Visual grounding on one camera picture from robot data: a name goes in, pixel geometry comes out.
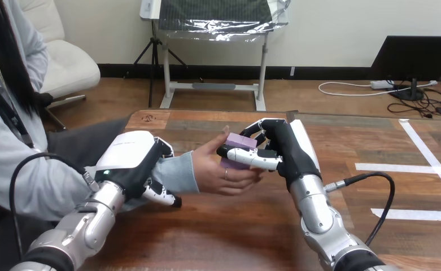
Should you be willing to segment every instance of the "white armchair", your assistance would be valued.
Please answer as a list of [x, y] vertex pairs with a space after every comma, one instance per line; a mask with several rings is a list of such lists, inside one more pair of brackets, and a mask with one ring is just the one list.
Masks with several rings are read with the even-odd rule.
[[[18, 2], [27, 18], [44, 36], [49, 52], [47, 74], [40, 92], [59, 98], [96, 86], [101, 79], [99, 68], [86, 52], [64, 41], [64, 28], [54, 0], [18, 0]], [[85, 95], [79, 95], [53, 102], [46, 111], [62, 129], [66, 129], [49, 108], [85, 98]]]

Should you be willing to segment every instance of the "white tape line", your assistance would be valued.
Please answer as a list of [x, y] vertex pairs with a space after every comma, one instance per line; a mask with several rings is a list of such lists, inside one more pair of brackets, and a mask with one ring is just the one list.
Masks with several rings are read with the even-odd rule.
[[432, 167], [428, 167], [425, 165], [390, 165], [390, 164], [355, 163], [355, 168], [357, 171], [388, 171], [388, 172], [436, 174], [436, 171]]
[[[382, 216], [382, 212], [383, 209], [372, 208], [372, 213], [378, 217]], [[386, 219], [441, 221], [441, 211], [390, 209]]]
[[430, 151], [430, 149], [427, 147], [427, 145], [421, 140], [420, 136], [415, 132], [411, 124], [408, 122], [408, 120], [398, 120], [398, 122], [401, 124], [405, 132], [410, 136], [413, 143], [417, 146], [417, 148], [420, 150], [421, 154], [425, 157], [426, 161], [433, 167], [433, 170], [440, 176], [441, 178], [441, 163], [438, 161], [438, 159], [433, 155], [433, 153]]

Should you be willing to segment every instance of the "woman's hand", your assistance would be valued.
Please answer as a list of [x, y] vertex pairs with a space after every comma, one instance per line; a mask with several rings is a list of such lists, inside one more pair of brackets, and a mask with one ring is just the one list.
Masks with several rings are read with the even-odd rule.
[[225, 143], [229, 134], [229, 127], [226, 126], [221, 134], [200, 146], [192, 154], [195, 179], [200, 192], [228, 196], [240, 195], [261, 180], [260, 174], [263, 169], [239, 171], [229, 168], [225, 176], [225, 168], [212, 159], [211, 155]]

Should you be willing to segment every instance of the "baseboard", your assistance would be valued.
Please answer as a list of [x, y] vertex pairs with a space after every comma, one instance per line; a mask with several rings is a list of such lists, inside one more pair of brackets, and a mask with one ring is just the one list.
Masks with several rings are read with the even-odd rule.
[[[150, 78], [150, 64], [99, 64], [101, 77]], [[291, 67], [267, 67], [266, 79], [288, 80], [366, 80], [369, 67], [295, 67], [294, 75], [290, 75]], [[182, 65], [170, 66], [171, 80], [195, 79], [231, 79], [258, 80], [260, 67], [253, 66], [210, 66], [190, 65], [185, 69]], [[155, 71], [156, 78], [164, 78], [162, 65]]]

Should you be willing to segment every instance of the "monitor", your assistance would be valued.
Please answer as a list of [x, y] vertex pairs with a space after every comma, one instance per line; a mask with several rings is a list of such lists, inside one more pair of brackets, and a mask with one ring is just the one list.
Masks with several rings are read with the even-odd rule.
[[411, 89], [390, 93], [404, 100], [420, 100], [417, 81], [441, 81], [441, 37], [388, 36], [370, 68], [376, 80], [410, 81]]

